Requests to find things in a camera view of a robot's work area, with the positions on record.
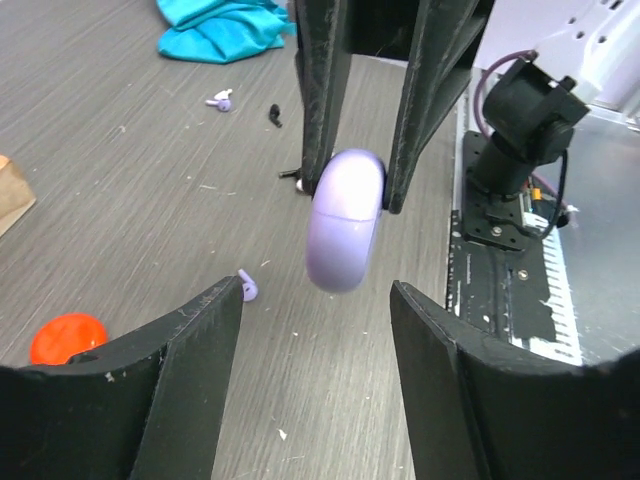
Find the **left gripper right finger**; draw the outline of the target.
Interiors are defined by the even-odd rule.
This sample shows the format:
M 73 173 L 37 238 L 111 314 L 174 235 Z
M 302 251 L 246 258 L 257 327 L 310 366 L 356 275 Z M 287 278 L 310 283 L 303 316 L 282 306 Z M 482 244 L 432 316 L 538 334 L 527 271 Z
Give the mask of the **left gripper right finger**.
M 412 285 L 391 324 L 419 479 L 635 479 L 639 355 L 573 366 L 458 319 Z

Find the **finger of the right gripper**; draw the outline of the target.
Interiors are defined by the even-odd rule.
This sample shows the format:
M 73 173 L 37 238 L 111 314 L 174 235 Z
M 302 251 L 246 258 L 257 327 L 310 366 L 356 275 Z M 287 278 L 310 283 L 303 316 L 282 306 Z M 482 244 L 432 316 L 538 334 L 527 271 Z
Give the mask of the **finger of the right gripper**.
M 350 1 L 296 1 L 296 67 L 303 103 L 301 179 L 313 195 L 332 157 L 351 67 Z
M 401 212 L 419 156 L 469 84 L 492 1 L 421 1 L 399 105 L 383 205 Z

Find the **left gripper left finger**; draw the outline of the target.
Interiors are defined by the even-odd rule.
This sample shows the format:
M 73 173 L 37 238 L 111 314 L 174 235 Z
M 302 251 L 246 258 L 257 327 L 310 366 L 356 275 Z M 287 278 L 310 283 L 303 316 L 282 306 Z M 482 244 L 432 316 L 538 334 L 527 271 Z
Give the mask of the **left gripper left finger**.
M 239 335 L 228 276 L 59 366 L 1 370 L 5 479 L 207 479 Z

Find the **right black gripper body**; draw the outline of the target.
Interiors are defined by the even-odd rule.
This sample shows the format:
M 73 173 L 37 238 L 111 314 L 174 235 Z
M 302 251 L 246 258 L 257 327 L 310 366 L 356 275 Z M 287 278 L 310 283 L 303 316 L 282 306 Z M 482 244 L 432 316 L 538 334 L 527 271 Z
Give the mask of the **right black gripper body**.
M 424 50 L 429 1 L 348 1 L 345 51 L 409 61 Z

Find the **orange earbud charging case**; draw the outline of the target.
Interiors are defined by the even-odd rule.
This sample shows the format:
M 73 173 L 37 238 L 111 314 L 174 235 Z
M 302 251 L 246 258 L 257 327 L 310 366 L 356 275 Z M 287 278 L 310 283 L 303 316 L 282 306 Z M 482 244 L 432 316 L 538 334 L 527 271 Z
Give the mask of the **orange earbud charging case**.
M 35 334 L 30 361 L 34 365 L 62 365 L 74 355 L 107 341 L 107 329 L 97 318 L 81 312 L 66 313 L 47 322 Z

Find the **purple earbud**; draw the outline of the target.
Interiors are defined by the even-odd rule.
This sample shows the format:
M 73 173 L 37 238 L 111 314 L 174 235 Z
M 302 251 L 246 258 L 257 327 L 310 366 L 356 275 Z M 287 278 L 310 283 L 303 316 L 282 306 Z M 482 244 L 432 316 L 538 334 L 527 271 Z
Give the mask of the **purple earbud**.
M 229 112 L 232 108 L 232 89 L 224 89 L 216 93 L 211 99 L 205 100 L 205 105 L 214 107 L 221 112 Z
M 243 301 L 245 303 L 254 301 L 259 295 L 257 283 L 244 269 L 239 269 L 237 274 L 242 280 Z

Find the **purple earbud charging case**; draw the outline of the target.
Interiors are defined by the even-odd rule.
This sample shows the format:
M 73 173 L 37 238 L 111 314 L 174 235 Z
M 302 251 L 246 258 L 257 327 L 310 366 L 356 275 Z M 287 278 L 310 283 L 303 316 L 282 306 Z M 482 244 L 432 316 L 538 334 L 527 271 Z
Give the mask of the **purple earbud charging case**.
M 319 289 L 347 293 L 364 280 L 374 249 L 386 180 L 379 157 L 367 150 L 336 154 L 312 200 L 306 271 Z

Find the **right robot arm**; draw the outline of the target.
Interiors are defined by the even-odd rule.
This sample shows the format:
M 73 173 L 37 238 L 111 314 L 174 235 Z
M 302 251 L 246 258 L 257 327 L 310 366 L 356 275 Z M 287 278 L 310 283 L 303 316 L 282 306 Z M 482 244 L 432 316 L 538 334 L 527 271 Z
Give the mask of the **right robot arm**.
M 399 213 L 418 158 L 467 87 L 490 1 L 298 1 L 296 67 L 304 107 L 301 180 L 313 199 L 307 254 L 363 263 L 383 212 Z M 388 160 L 335 153 L 351 58 L 407 62 Z M 574 73 L 520 53 L 490 92 L 494 131 L 471 168 L 486 197 L 511 198 L 532 170 L 565 153 L 587 107 Z

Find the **black earbud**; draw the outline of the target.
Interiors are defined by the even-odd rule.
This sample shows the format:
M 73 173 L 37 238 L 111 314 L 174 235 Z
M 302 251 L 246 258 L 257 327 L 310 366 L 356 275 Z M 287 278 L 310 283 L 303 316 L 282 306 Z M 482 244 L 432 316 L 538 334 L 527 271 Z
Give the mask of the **black earbud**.
M 275 125 L 277 128 L 282 127 L 282 122 L 280 120 L 281 110 L 278 104 L 272 104 L 269 109 L 268 118 L 270 122 Z
M 278 173 L 278 177 L 280 179 L 295 178 L 296 180 L 299 180 L 301 178 L 301 170 L 300 169 L 293 169 L 293 170 L 281 171 L 281 172 Z

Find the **teal cloth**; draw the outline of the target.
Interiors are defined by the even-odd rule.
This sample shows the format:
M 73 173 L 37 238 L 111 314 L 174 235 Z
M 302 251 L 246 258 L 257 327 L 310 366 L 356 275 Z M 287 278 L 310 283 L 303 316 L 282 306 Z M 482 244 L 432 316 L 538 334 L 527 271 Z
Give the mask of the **teal cloth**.
M 169 29 L 157 42 L 164 57 L 229 64 L 285 46 L 296 34 L 288 11 L 273 1 L 158 0 Z

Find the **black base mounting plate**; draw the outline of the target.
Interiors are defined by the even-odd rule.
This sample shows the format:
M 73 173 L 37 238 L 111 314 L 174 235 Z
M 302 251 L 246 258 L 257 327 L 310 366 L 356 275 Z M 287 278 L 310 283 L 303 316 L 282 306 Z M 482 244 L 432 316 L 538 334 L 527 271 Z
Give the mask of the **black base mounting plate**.
M 451 215 L 447 309 L 486 333 L 528 348 L 557 339 L 542 241 L 525 220 L 524 196 L 507 201 L 478 191 L 467 179 L 486 140 L 465 131 L 458 107 L 456 201 Z

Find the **wooden clothes rack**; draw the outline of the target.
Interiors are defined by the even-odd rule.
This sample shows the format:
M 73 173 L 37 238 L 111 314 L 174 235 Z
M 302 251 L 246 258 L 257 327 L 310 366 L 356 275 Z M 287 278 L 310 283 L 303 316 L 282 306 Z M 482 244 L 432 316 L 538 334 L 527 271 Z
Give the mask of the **wooden clothes rack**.
M 2 155 L 0 167 L 0 236 L 3 236 L 36 203 L 36 196 L 12 160 Z

